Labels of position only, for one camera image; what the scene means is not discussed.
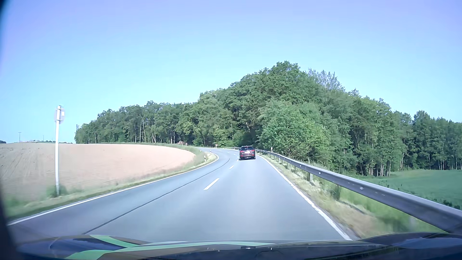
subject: roadside grass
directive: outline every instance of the roadside grass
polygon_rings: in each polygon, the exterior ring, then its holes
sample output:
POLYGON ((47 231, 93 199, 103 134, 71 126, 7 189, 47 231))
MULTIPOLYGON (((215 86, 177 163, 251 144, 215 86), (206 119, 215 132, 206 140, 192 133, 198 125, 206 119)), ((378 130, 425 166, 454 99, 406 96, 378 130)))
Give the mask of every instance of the roadside grass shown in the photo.
MULTIPOLYGON (((159 144, 150 144, 150 143, 141 143, 141 144, 149 144, 149 145, 159 145, 159 144)), ((126 188, 130 188, 133 186, 141 185, 147 182, 152 182, 155 180, 160 180, 166 177, 170 177, 173 175, 177 175, 180 173, 184 173, 201 166, 204 166, 208 163, 214 162, 217 159, 215 154, 202 152, 199 148, 196 147, 184 147, 182 145, 175 145, 175 144, 161 144, 161 146, 169 146, 180 148, 184 150, 188 150, 195 154, 196 156, 194 159, 182 166, 181 168, 173 171, 164 171, 161 173, 156 173, 155 176, 150 176, 141 179, 128 179, 122 183, 116 182, 114 185, 107 185, 99 188, 92 188, 92 189, 67 189, 64 185, 60 185, 60 196, 56 195, 55 186, 47 187, 46 194, 44 194, 41 198, 38 198, 36 201, 23 201, 18 200, 16 198, 7 197, 3 201, 3 205, 5 208, 5 215, 9 221, 18 219, 21 217, 26 217, 30 215, 34 215, 43 211, 52 210, 61 206, 65 206, 71 203, 75 203, 78 201, 82 201, 85 199, 93 198, 96 196, 104 195, 110 192, 115 192, 119 190, 123 190, 126 188)))
POLYGON ((277 158, 261 155, 275 165, 294 185, 359 238, 399 232, 444 232, 402 211, 311 175, 277 158))

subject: green field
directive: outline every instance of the green field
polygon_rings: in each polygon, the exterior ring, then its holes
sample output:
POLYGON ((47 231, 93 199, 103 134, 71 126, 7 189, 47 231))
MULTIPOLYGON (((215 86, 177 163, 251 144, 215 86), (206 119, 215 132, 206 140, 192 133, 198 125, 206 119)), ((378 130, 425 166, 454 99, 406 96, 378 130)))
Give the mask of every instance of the green field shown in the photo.
POLYGON ((389 177, 360 177, 359 179, 454 208, 460 209, 462 205, 462 170, 410 170, 392 172, 389 177))

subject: white edge line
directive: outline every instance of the white edge line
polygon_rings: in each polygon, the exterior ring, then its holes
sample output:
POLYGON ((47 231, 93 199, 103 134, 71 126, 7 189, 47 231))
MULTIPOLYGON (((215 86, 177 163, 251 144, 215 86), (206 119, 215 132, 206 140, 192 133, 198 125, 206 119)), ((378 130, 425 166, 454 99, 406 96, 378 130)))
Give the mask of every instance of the white edge line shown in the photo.
POLYGON ((123 190, 119 190, 119 191, 115 191, 115 192, 110 192, 110 193, 107 193, 107 194, 104 194, 104 195, 100 195, 100 196, 97 196, 97 197, 94 197, 94 198, 89 198, 89 199, 86 199, 86 200, 83 200, 83 201, 80 201, 80 202, 77 202, 77 203, 74 203, 74 204, 69 204, 67 206, 63 206, 63 207, 60 207, 60 208, 57 208, 57 209, 54 209, 54 210, 49 210, 49 211, 46 211, 46 212, 43 212, 43 213, 40 213, 40 214, 37 214, 37 215, 32 215, 30 217, 27 217, 27 218, 23 218, 23 219, 20 219, 20 220, 17 220, 17 221, 14 221, 14 222, 11 222, 11 223, 8 223, 7 226, 11 226, 11 225, 14 225, 14 224, 17 224, 17 223, 20 223, 20 222, 23 222, 23 221, 26 221, 26 220, 30 220, 30 219, 33 219, 33 218, 36 218, 36 217, 40 217, 40 216, 43 216, 43 215, 46 215, 46 214, 49 214, 51 212, 55 212, 55 211, 58 211, 58 210, 63 210, 63 209, 66 209, 66 208, 70 208, 72 206, 76 206, 76 205, 79 205, 79 204, 82 204, 82 203, 85 203, 85 202, 89 202, 89 201, 92 201, 92 200, 95 200, 97 198, 102 198, 102 197, 106 197, 106 196, 109 196, 109 195, 112 195, 112 194, 116 194, 116 193, 119 193, 119 192, 124 192, 124 191, 127 191, 127 190, 131 190, 131 189, 134 189, 134 188, 138 188, 138 187, 141 187, 141 186, 144 186, 144 185, 148 185, 148 184, 151 184, 151 183, 154 183, 156 181, 160 181, 160 180, 165 180, 165 179, 168 179, 168 178, 171 178, 171 177, 174 177, 174 176, 178 176, 178 175, 181 175, 181 174, 185 174, 185 173, 189 173, 189 172, 192 172, 192 171, 195 171, 195 170, 198 170, 202 167, 205 167, 207 165, 210 165, 216 161, 218 161, 219 159, 219 156, 217 154, 214 154, 215 156, 217 156, 217 158, 206 164, 206 165, 203 165, 199 168, 196 168, 196 169, 192 169, 190 171, 187 171, 187 172, 184 172, 184 173, 179 173, 179 174, 175 174, 175 175, 172 175, 172 176, 169 176, 169 177, 165 177, 163 179, 159 179, 159 180, 154 180, 154 181, 150 181, 150 182, 146 182, 146 183, 143 183, 143 184, 140 184, 140 185, 137 185, 137 186, 133 186, 133 187, 129 187, 129 188, 126 188, 126 189, 123 189, 123 190))
POLYGON ((319 209, 307 196, 305 196, 305 194, 303 194, 303 192, 301 192, 293 183, 291 183, 289 179, 286 178, 272 163, 270 163, 266 158, 262 156, 260 157, 263 158, 267 163, 269 163, 269 165, 271 165, 271 167, 273 167, 276 170, 276 172, 278 172, 279 175, 281 175, 290 184, 290 186, 292 186, 292 188, 294 188, 297 191, 297 193, 300 194, 300 196, 302 196, 306 200, 306 202, 308 202, 319 213, 319 215, 321 215, 335 229, 335 231, 337 231, 345 240, 352 240, 347 234, 345 234, 345 232, 343 232, 343 230, 341 230, 335 224, 335 222, 332 219, 330 219, 330 217, 326 215, 326 213, 324 213, 321 209, 319 209))

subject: forest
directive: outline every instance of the forest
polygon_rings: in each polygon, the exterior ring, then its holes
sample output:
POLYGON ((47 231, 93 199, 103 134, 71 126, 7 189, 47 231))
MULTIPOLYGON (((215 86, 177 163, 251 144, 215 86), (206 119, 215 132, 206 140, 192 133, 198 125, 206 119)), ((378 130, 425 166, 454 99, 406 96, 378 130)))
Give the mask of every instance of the forest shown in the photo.
POLYGON ((346 174, 462 169, 462 125, 393 111, 382 99, 347 92, 335 73, 278 62, 197 102, 108 109, 76 126, 76 143, 187 142, 254 145, 346 174))

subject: grass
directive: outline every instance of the grass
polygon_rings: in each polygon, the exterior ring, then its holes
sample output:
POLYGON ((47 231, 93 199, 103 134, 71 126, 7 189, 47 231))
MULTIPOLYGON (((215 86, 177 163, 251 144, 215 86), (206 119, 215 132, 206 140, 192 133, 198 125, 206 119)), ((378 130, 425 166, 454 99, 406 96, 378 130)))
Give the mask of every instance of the grass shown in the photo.
POLYGON ((65 186, 60 186, 60 196, 56 195, 55 186, 50 186, 47 188, 46 194, 40 200, 37 201, 22 201, 16 198, 6 198, 4 199, 4 207, 5 207, 5 214, 8 220, 13 220, 21 217, 30 216, 36 213, 40 213, 46 210, 51 210, 60 206, 68 205, 74 202, 78 202, 84 199, 96 197, 99 195, 107 194, 110 192, 115 192, 119 190, 123 190, 129 187, 133 187, 136 185, 144 184, 147 182, 163 179, 169 176, 177 175, 180 173, 184 173, 195 168, 204 166, 208 163, 211 163, 217 159, 217 156, 214 154, 201 152, 200 149, 196 147, 187 147, 182 145, 176 144, 151 144, 151 143, 141 143, 141 144, 149 144, 149 145, 160 145, 160 146, 169 146, 180 148, 184 150, 188 150, 194 153, 196 156, 194 159, 184 165, 181 169, 171 172, 163 172, 160 174, 156 174, 153 177, 139 179, 139 180, 131 180, 125 182, 123 184, 116 183, 115 185, 111 186, 104 186, 100 188, 88 189, 88 190, 68 190, 65 186))
POLYGON ((286 162, 278 163, 272 156, 263 155, 317 205, 327 211, 345 231, 359 238, 398 232, 443 232, 402 211, 340 187, 286 162))
POLYGON ((462 170, 409 170, 392 172, 389 177, 354 177, 456 209, 462 206, 462 170))

